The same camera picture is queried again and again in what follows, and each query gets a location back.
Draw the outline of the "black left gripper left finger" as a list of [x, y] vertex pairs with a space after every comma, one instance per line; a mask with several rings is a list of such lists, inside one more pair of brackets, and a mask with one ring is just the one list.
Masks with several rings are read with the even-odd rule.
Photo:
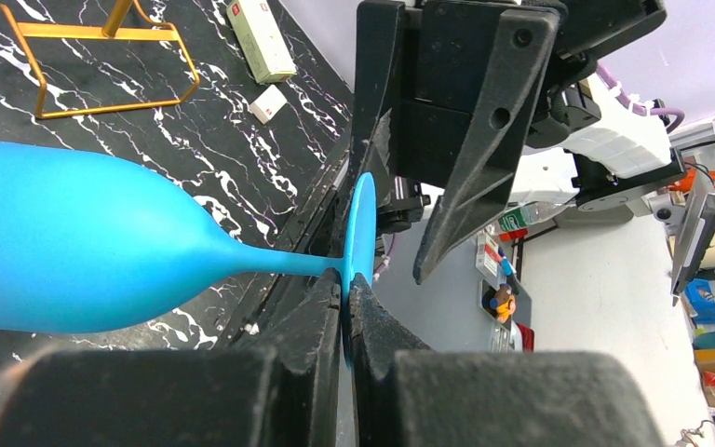
[[0, 446], [331, 443], [340, 299], [327, 271], [275, 326], [238, 346], [45, 354], [0, 413]]

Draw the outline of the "long white green box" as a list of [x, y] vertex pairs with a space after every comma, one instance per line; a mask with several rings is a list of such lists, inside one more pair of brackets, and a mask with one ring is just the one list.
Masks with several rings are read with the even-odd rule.
[[234, 0], [228, 4], [226, 13], [257, 83], [285, 82], [297, 74], [267, 1]]

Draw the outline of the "small white red box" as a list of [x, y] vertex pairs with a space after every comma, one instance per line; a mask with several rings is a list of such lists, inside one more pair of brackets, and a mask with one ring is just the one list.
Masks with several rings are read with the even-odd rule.
[[275, 85], [270, 85], [250, 106], [250, 112], [262, 123], [267, 124], [288, 103], [286, 97]]

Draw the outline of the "gold wine glass rack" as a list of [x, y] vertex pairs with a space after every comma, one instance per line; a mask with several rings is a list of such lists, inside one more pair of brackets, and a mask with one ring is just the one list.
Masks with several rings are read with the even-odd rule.
[[174, 107], [201, 83], [174, 23], [149, 1], [0, 1], [0, 16], [38, 92], [42, 120]]

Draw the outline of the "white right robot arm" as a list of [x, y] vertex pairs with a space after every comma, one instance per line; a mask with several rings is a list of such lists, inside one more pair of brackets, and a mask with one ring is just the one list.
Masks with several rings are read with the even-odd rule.
[[441, 189], [412, 264], [423, 282], [514, 203], [522, 161], [562, 149], [564, 200], [607, 210], [678, 180], [681, 112], [630, 99], [600, 59], [660, 26], [660, 1], [363, 1], [349, 169], [377, 183], [378, 230], [405, 230]]

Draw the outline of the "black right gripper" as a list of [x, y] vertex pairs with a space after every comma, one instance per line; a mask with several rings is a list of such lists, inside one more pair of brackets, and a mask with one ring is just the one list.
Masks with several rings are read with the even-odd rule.
[[523, 147], [565, 147], [608, 119], [597, 91], [578, 82], [600, 57], [660, 26], [666, 10], [660, 1], [430, 1], [406, 33], [399, 82], [405, 12], [401, 1], [357, 7], [354, 111], [330, 253], [344, 251], [360, 174], [373, 176], [379, 207], [393, 172], [446, 186], [413, 264], [422, 284], [504, 210]]

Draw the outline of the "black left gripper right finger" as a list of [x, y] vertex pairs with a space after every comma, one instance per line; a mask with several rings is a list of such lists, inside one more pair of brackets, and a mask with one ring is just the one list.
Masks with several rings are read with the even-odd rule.
[[361, 446], [659, 446], [641, 390], [590, 352], [438, 352], [351, 283], [347, 323]]

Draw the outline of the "blue wine glass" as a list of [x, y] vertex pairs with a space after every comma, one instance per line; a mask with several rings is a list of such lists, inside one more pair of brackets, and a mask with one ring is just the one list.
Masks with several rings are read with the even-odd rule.
[[210, 285], [261, 272], [317, 277], [341, 290], [371, 279], [375, 184], [362, 174], [340, 258], [236, 241], [181, 187], [122, 158], [0, 142], [0, 330], [120, 330]]

